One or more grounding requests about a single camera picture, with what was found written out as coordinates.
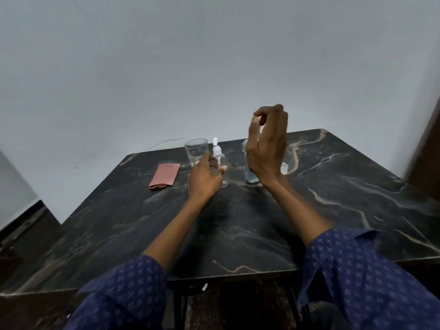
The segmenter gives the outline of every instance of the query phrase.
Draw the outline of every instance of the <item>white wall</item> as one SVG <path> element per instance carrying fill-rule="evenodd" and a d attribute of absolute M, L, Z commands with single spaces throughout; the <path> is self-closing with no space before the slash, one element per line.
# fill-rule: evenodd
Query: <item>white wall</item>
<path fill-rule="evenodd" d="M 440 0 L 3 0 L 0 148 L 65 220 L 128 153 L 282 103 L 403 176 L 440 94 Z"/>
<path fill-rule="evenodd" d="M 0 151 L 0 230 L 37 201 L 35 192 Z"/>

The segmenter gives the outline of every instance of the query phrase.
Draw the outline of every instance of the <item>clear glass cup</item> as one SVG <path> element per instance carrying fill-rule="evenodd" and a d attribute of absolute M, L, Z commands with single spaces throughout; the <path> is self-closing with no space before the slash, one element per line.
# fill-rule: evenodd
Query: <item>clear glass cup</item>
<path fill-rule="evenodd" d="M 208 140 L 206 139 L 190 140 L 185 143 L 184 147 L 190 159 L 191 166 L 196 165 L 204 153 L 209 153 Z"/>

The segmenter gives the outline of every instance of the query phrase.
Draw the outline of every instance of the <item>folded pink napkin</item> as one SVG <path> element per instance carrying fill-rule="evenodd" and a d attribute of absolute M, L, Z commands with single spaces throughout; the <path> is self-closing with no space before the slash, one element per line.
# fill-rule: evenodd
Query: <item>folded pink napkin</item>
<path fill-rule="evenodd" d="M 173 185 L 179 172 L 179 163 L 162 163 L 157 167 L 153 180 L 148 186 L 150 189 L 163 188 L 167 185 Z"/>

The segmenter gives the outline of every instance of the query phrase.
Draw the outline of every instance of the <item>person's left hand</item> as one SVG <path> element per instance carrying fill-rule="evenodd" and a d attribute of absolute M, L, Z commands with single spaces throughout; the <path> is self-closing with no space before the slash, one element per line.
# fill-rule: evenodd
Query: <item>person's left hand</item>
<path fill-rule="evenodd" d="M 190 198 L 208 201 L 217 193 L 223 182 L 223 174 L 228 167 L 225 165 L 219 167 L 215 174 L 212 174 L 211 167 L 218 167 L 217 160 L 207 153 L 203 154 L 200 161 L 193 166 L 188 177 Z"/>

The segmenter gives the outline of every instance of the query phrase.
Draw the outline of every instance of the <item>person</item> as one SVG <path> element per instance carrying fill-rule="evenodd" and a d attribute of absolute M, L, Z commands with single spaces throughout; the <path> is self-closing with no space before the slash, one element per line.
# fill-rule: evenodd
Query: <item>person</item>
<path fill-rule="evenodd" d="M 292 220 L 307 247 L 300 303 L 313 301 L 311 283 L 320 276 L 331 302 L 352 329 L 440 329 L 440 301 L 373 250 L 374 231 L 332 227 L 280 173 L 287 121 L 282 105 L 257 110 L 246 150 L 249 167 Z M 260 125 L 265 127 L 258 139 Z M 66 330 L 161 329 L 166 276 L 192 223 L 223 180 L 226 167 L 213 175 L 211 159 L 206 154 L 193 167 L 189 199 L 143 254 L 80 290 L 90 294 L 70 317 Z"/>

